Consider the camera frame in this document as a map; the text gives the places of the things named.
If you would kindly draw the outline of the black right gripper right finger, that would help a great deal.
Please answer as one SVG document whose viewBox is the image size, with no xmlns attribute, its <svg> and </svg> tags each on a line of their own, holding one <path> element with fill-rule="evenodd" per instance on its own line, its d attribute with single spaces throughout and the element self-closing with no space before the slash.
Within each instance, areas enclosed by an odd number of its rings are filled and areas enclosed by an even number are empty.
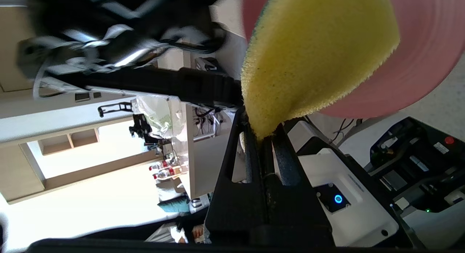
<svg viewBox="0 0 465 253">
<path fill-rule="evenodd" d="M 286 246 L 334 246 L 332 226 L 292 143 L 279 124 L 264 139 L 266 233 Z"/>
</svg>

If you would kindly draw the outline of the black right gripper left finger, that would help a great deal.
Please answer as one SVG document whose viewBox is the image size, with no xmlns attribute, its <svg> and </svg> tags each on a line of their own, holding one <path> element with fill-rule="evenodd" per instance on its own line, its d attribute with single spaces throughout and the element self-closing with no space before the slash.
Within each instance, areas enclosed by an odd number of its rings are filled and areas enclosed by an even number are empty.
<svg viewBox="0 0 465 253">
<path fill-rule="evenodd" d="M 269 245 L 263 162 L 245 108 L 237 110 L 205 219 L 214 245 Z M 246 183 L 232 180 L 240 134 L 245 140 Z"/>
</svg>

